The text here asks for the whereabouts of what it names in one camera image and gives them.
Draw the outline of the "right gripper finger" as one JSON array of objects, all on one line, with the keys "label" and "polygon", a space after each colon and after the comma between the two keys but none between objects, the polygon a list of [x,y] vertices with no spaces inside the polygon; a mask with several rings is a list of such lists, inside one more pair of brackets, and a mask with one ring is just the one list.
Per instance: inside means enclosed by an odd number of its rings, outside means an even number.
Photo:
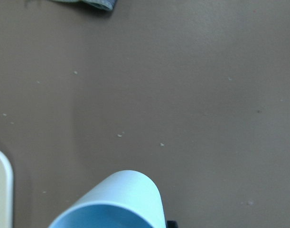
[{"label": "right gripper finger", "polygon": [[178,228],[178,223],[175,220],[167,220],[167,228]]}]

